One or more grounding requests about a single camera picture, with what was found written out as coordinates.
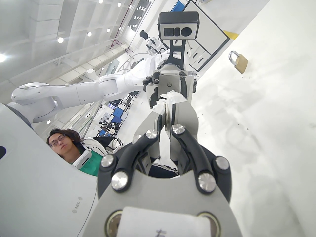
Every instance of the desk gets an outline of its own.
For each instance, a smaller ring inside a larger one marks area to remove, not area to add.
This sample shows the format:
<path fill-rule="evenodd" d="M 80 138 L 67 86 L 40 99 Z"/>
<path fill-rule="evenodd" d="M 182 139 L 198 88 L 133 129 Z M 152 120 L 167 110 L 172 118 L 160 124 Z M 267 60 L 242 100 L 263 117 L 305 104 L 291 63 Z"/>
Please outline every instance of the desk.
<path fill-rule="evenodd" d="M 244 236 L 315 236 L 315 1 L 270 0 L 193 95 L 200 144 L 230 162 Z"/>

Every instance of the camera lens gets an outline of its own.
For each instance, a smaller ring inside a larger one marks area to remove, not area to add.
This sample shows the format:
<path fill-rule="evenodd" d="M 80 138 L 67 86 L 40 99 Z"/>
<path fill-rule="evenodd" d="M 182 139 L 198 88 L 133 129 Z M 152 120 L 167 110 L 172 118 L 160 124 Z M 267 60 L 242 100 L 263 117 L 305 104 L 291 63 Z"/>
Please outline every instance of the camera lens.
<path fill-rule="evenodd" d="M 191 33 L 192 33 L 192 30 L 191 30 L 191 28 L 189 28 L 189 27 L 184 27 L 184 28 L 181 30 L 181 35 L 184 36 L 184 37 L 190 36 Z"/>

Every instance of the green shirt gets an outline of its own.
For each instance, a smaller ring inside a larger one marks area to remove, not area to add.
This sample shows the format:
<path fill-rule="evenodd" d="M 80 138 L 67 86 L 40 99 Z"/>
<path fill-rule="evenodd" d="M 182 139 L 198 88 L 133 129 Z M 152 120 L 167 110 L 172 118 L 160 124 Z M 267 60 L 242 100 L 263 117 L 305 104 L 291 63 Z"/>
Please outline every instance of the green shirt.
<path fill-rule="evenodd" d="M 86 174 L 98 176 L 99 172 L 99 165 L 103 156 L 99 155 L 97 152 L 91 151 L 92 156 L 90 159 L 84 164 L 84 166 L 79 169 Z"/>

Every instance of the long hair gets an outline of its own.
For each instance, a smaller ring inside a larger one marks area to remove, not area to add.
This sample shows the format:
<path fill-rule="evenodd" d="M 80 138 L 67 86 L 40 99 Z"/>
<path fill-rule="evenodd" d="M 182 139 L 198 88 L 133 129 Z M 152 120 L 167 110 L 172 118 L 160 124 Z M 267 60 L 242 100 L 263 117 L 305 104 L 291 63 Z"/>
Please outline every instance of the long hair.
<path fill-rule="evenodd" d="M 73 142 L 73 144 L 78 148 L 79 152 L 82 154 L 85 151 L 85 148 L 81 144 L 80 135 L 77 133 L 77 131 L 71 130 L 71 129 L 58 129 L 55 128 L 51 132 L 49 132 L 49 136 L 46 139 L 46 144 L 49 145 L 49 138 L 54 134 L 62 134 L 66 135 L 68 138 L 70 138 Z"/>

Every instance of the metal screw head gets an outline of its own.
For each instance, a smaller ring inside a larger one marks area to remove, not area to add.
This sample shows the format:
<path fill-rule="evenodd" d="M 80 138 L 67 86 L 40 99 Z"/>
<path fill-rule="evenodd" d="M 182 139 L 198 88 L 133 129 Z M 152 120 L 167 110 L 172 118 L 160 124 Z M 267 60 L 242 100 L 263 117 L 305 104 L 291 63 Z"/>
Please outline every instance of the metal screw head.
<path fill-rule="evenodd" d="M 180 124 L 176 124 L 173 126 L 172 131 L 176 134 L 176 135 L 181 135 L 184 133 L 185 128 L 183 125 Z"/>
<path fill-rule="evenodd" d="M 113 164 L 114 157 L 111 154 L 105 155 L 101 160 L 101 166 L 102 167 L 109 167 L 111 164 Z"/>
<path fill-rule="evenodd" d="M 229 168 L 228 160 L 225 157 L 217 157 L 215 159 L 217 166 L 222 170 L 227 170 Z"/>
<path fill-rule="evenodd" d="M 198 177 L 198 183 L 201 189 L 206 192 L 212 192 L 215 190 L 216 187 L 215 178 L 209 173 L 200 174 Z"/>
<path fill-rule="evenodd" d="M 154 129 L 149 129 L 147 132 L 146 132 L 146 137 L 148 139 L 155 139 L 156 137 L 158 136 L 158 133 L 156 130 Z"/>
<path fill-rule="evenodd" d="M 141 138 L 141 135 L 135 135 L 135 136 L 133 137 L 132 144 L 135 144 L 135 143 L 138 141 L 138 139 L 140 139 L 140 138 Z"/>
<path fill-rule="evenodd" d="M 112 188 L 114 190 L 121 190 L 123 189 L 128 182 L 128 175 L 123 172 L 123 171 L 119 171 L 116 172 L 113 176 L 112 176 Z"/>

